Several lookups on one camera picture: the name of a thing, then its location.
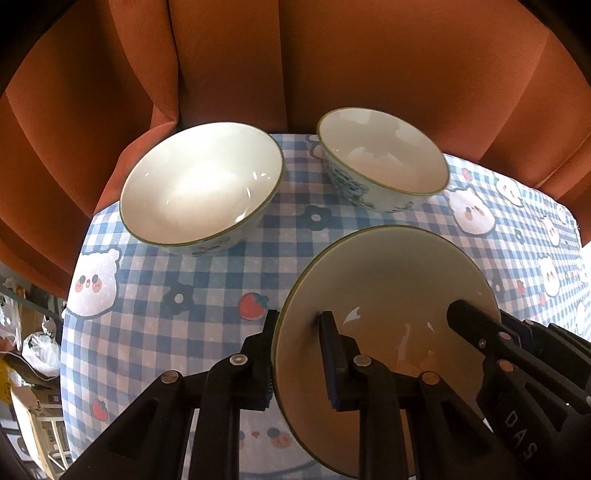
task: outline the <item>green bowl rim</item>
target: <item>green bowl rim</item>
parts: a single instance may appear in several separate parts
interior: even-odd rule
[[[139,159],[139,162],[136,163],[136,165],[131,169],[131,171],[129,172],[129,175],[127,175],[127,178],[125,179],[125,183],[123,185],[123,188],[121,189],[121,197],[119,198],[119,217],[121,218],[121,222],[123,223],[123,226],[125,227],[125,229],[129,232],[130,235],[132,235],[133,237],[135,237],[137,240],[147,244],[147,245],[152,245],[154,247],[187,247],[189,245],[196,245],[196,244],[201,244],[204,242],[207,242],[209,240],[213,240],[214,238],[218,238],[221,237],[223,235],[225,235],[226,233],[235,230],[236,228],[238,228],[241,225],[244,225],[247,221],[249,221],[253,216],[255,216],[257,213],[259,213],[263,208],[265,208],[272,200],[272,198],[275,196],[275,194],[277,193],[277,190],[279,190],[279,187],[281,185],[281,182],[283,181],[283,177],[285,174],[285,155],[283,154],[283,150],[281,149],[279,143],[277,142],[277,140],[275,140],[268,132],[265,132],[263,129],[261,128],[257,128],[257,127],[253,127],[252,125],[248,125],[248,124],[243,124],[240,122],[210,122],[208,124],[201,124],[201,125],[195,125],[194,127],[191,128],[198,128],[201,127],[203,125],[213,125],[213,124],[234,124],[234,125],[244,125],[246,127],[250,127],[253,128],[255,130],[258,130],[259,132],[263,132],[266,136],[268,136],[271,140],[273,140],[273,142],[275,143],[275,146],[277,147],[277,149],[279,150],[279,154],[281,156],[281,171],[279,173],[279,176],[277,177],[277,182],[275,183],[275,186],[273,187],[273,189],[271,190],[271,193],[265,198],[265,200],[263,200],[261,202],[261,204],[256,207],[251,213],[249,213],[248,215],[246,215],[242,220],[240,220],[237,223],[234,223],[233,225],[227,227],[226,229],[214,233],[213,235],[209,235],[206,236],[204,238],[199,238],[197,240],[191,240],[188,242],[182,242],[182,243],[176,243],[176,244],[159,244],[158,242],[151,242],[149,240],[146,240],[144,238],[141,238],[139,235],[136,235],[135,233],[133,233],[129,227],[127,226],[127,224],[125,223],[125,220],[123,219],[123,212],[121,210],[121,199],[123,198],[123,192],[125,190],[125,186],[127,185],[127,182],[129,180],[129,177],[131,177],[131,174],[133,173],[133,171],[137,168],[137,166],[139,165],[139,162],[142,161],[142,159],[148,154],[150,153],[154,148],[156,148],[158,145],[162,144],[162,142],[159,142],[158,144],[154,145],[152,148],[150,148],[150,150],[148,150],[144,156],[142,156],[142,158]],[[187,128],[185,130],[181,130],[180,132],[177,132],[176,134],[182,133],[182,132],[186,132],[188,130],[191,130],[191,128]]]
[[[418,193],[418,192],[408,192],[406,190],[403,189],[398,189],[396,187],[391,187],[389,185],[383,184],[380,181],[377,181],[375,179],[372,179],[364,174],[362,174],[360,171],[355,170],[353,167],[351,167],[350,165],[347,165],[343,160],[341,160],[337,155],[334,154],[334,152],[329,149],[326,144],[324,143],[324,141],[322,140],[322,136],[320,135],[320,124],[322,123],[322,121],[325,119],[325,117],[327,117],[328,115],[330,115],[331,113],[335,113],[338,112],[340,110],[350,110],[350,109],[359,109],[359,110],[369,110],[371,112],[377,112],[377,113],[383,113],[384,115],[388,115],[391,116],[393,118],[395,118],[396,120],[399,120],[411,127],[413,127],[414,129],[418,130],[419,132],[421,132],[423,135],[425,135],[425,133],[418,129],[417,127],[415,127],[413,124],[408,123],[405,120],[402,120],[401,118],[395,116],[395,115],[391,115],[390,113],[387,112],[382,112],[380,110],[376,110],[373,108],[365,108],[365,107],[361,107],[361,106],[345,106],[345,107],[341,107],[341,108],[335,108],[334,110],[331,110],[330,112],[325,113],[320,120],[318,120],[318,123],[316,124],[316,135],[318,135],[318,140],[320,141],[322,147],[324,148],[324,150],[328,153],[330,153],[330,155],[338,162],[340,163],[342,166],[344,166],[345,168],[348,168],[349,170],[355,172],[357,175],[359,175],[360,177],[362,177],[363,179],[367,180],[368,182],[377,185],[379,187],[382,187],[384,189],[387,190],[391,190],[393,192],[398,192],[398,193],[405,193],[407,195],[413,195],[415,197],[429,197],[431,195],[435,195],[436,193],[439,193],[441,191],[443,191],[445,189],[445,187],[447,187],[447,185],[449,184],[449,179],[450,179],[450,170],[449,170],[449,164],[447,163],[447,160],[445,159],[445,156],[443,155],[442,151],[439,149],[439,147],[435,144],[435,142],[433,140],[431,140],[431,138],[429,138],[427,135],[425,135],[425,138],[428,139],[437,149],[437,151],[439,152],[439,154],[441,155],[441,159],[443,160],[443,163],[446,166],[446,170],[447,170],[447,179],[445,181],[445,183],[443,184],[443,186],[441,188],[438,188],[437,190],[434,190],[433,192],[425,192],[425,193]]]
[[[272,370],[272,376],[273,376],[273,392],[274,392],[275,398],[277,399],[277,405],[279,406],[279,410],[281,412],[281,415],[285,419],[285,422],[287,423],[287,426],[289,427],[289,430],[290,430],[291,434],[294,436],[294,438],[296,439],[296,441],[298,442],[298,444],[306,451],[306,453],[308,453],[308,455],[310,455],[318,463],[320,463],[321,465],[325,466],[326,468],[332,470],[333,472],[338,473],[339,475],[343,475],[343,476],[347,476],[347,477],[349,477],[349,474],[348,473],[341,472],[341,471],[335,469],[333,466],[330,466],[327,463],[323,462],[320,458],[318,458],[306,446],[306,444],[295,433],[294,428],[291,425],[291,422],[290,422],[289,418],[285,414],[285,410],[283,408],[283,404],[281,403],[281,397],[279,395],[279,390],[277,389],[277,343],[278,343],[278,339],[279,339],[279,334],[281,333],[281,325],[283,324],[283,320],[285,318],[285,312],[287,310],[287,307],[289,307],[289,304],[290,304],[293,296],[296,294],[297,288],[299,287],[299,285],[301,284],[301,282],[304,280],[305,276],[320,261],[320,259],[322,259],[326,254],[328,254],[328,252],[331,251],[333,248],[337,247],[341,243],[344,243],[349,238],[352,238],[352,237],[354,237],[356,235],[359,235],[361,233],[367,233],[368,231],[371,231],[371,230],[392,229],[392,228],[408,228],[408,229],[414,229],[414,230],[419,230],[419,231],[422,231],[422,232],[430,233],[431,235],[434,235],[434,236],[436,236],[436,237],[438,237],[438,238],[446,241],[447,243],[451,244],[452,246],[454,246],[468,260],[470,260],[470,262],[472,262],[472,264],[480,272],[480,274],[482,275],[482,277],[485,280],[485,283],[486,283],[486,285],[488,287],[488,290],[491,292],[491,296],[492,296],[493,301],[495,302],[496,308],[497,308],[497,310],[499,310],[499,304],[498,304],[498,302],[496,300],[495,293],[494,293],[492,287],[489,285],[488,280],[486,279],[484,273],[482,273],[482,270],[480,270],[480,268],[478,267],[478,265],[476,265],[476,263],[474,262],[474,260],[471,259],[470,256],[468,256],[468,254],[464,252],[464,250],[462,250],[460,247],[458,247],[455,243],[453,243],[452,241],[448,240],[447,238],[445,238],[445,237],[443,237],[441,235],[438,235],[436,233],[433,233],[433,232],[431,232],[429,230],[425,230],[424,228],[417,227],[417,226],[395,224],[395,225],[375,225],[375,226],[371,226],[371,227],[368,227],[368,228],[363,228],[361,230],[357,230],[356,232],[353,232],[353,233],[350,233],[348,235],[345,235],[342,238],[339,238],[336,242],[330,244],[328,247],[326,247],[324,250],[322,250],[322,252],[320,252],[318,255],[316,255],[312,259],[312,261],[308,264],[308,266],[306,266],[306,268],[299,275],[299,277],[296,280],[294,286],[291,288],[289,294],[287,295],[287,298],[285,299],[285,302],[283,303],[283,306],[281,307],[281,311],[279,313],[279,318],[277,319],[277,324],[275,325],[275,330],[273,332],[273,340],[272,340],[272,343],[271,343],[271,370]],[[501,318],[501,311],[499,310],[499,323],[501,321],[500,318]]]

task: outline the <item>cartoon bear print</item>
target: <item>cartoon bear print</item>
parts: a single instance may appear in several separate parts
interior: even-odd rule
[[[585,308],[585,304],[580,301],[577,305],[577,313],[574,318],[574,332],[584,338],[585,327],[587,324],[587,309]]]
[[[444,190],[456,223],[464,233],[486,235],[495,228],[495,217],[473,187]]]
[[[240,471],[245,473],[279,472],[310,462],[306,451],[292,437],[275,397],[263,413],[242,412],[240,417]]]
[[[548,240],[550,240],[550,243],[552,245],[557,247],[560,244],[560,234],[558,233],[558,230],[556,229],[556,227],[552,223],[552,220],[550,220],[549,217],[544,215],[540,219],[540,221],[542,222],[542,225],[544,225],[544,228],[546,230],[546,234],[548,235]]]
[[[557,205],[556,206],[556,215],[558,215],[558,220],[560,220],[560,223],[562,223],[563,225],[566,225],[566,222],[567,222],[566,207],[563,205]]]
[[[67,309],[77,317],[97,317],[109,310],[117,298],[116,273],[120,252],[81,254],[74,269]]]
[[[519,189],[519,185],[517,185],[517,182],[499,173],[495,173],[495,178],[496,191],[503,195],[503,197],[509,200],[516,207],[523,207],[523,202],[521,201],[521,191]]]
[[[546,255],[538,259],[540,271],[542,273],[542,280],[544,281],[544,290],[549,297],[555,297],[560,290],[560,279],[558,272],[554,266],[554,261],[551,257]]]

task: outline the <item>blue checkered tablecloth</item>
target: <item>blue checkered tablecloth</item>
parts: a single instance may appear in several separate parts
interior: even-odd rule
[[[162,372],[194,374],[238,351],[314,256],[374,225],[415,225],[451,240],[500,308],[590,338],[577,225],[548,196],[447,155],[446,192],[382,215],[337,195],[315,135],[275,139],[285,179],[259,228],[228,251],[193,258],[149,247],[125,230],[118,203],[93,218],[64,315],[61,392],[74,457]],[[338,477],[293,440],[275,403],[243,413],[240,458],[245,479]]]

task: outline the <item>white plastic bag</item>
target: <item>white plastic bag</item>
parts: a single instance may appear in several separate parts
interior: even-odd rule
[[[4,282],[6,288],[16,292],[17,285],[11,278]],[[0,351],[12,350],[21,339],[21,315],[18,311],[18,303],[12,298],[0,294]]]
[[[47,377],[60,374],[60,346],[46,333],[30,334],[22,344],[22,356],[29,365]]]

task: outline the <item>orange curtain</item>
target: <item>orange curtain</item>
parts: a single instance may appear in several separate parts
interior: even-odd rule
[[[0,99],[0,260],[65,296],[93,213],[177,128],[311,133],[346,105],[539,188],[591,240],[591,89],[517,0],[79,0]]]

